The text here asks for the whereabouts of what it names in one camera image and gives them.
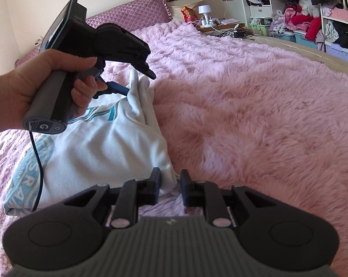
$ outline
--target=quilted headboard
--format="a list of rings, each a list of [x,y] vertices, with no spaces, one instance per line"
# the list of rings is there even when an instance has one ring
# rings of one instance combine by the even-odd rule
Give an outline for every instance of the quilted headboard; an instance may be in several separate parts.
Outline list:
[[[86,22],[94,28],[104,23],[115,23],[131,32],[158,23],[168,23],[171,19],[165,0],[134,0],[91,16]],[[36,56],[39,49],[40,44],[16,60],[15,67]]]

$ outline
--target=ribbed gray surface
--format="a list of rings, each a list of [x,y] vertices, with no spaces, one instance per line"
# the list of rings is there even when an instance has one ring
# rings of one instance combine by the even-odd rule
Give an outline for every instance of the ribbed gray surface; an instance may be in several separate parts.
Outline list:
[[[105,245],[84,263],[62,271],[15,267],[16,277],[338,277],[328,266],[304,273],[269,268],[243,250],[233,232],[203,217],[144,217],[110,233]]]

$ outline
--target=hand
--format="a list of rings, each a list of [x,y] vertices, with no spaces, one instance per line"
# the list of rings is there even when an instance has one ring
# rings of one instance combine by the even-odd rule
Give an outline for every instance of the hand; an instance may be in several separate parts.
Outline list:
[[[22,129],[22,119],[29,110],[33,98],[44,80],[53,70],[68,72],[91,68],[97,58],[82,58],[57,50],[45,50],[8,74],[9,123],[11,129]],[[88,76],[85,82],[77,79],[71,96],[78,106],[75,117],[85,113],[97,91],[107,89],[106,84]]]

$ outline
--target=table lamp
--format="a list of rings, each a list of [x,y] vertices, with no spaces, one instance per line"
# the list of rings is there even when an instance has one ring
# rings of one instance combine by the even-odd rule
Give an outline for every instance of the table lamp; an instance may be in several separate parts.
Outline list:
[[[198,13],[203,14],[205,19],[202,20],[202,26],[201,28],[207,28],[207,27],[216,27],[216,24],[212,22],[212,18],[209,16],[209,13],[211,12],[210,5],[201,5],[198,6]]]

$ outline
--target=red package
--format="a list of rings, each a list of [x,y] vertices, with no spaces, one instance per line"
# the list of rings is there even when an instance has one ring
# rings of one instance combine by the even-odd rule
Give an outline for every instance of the red package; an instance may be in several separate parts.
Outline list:
[[[183,7],[182,14],[186,23],[198,22],[198,16],[196,15],[193,9]]]

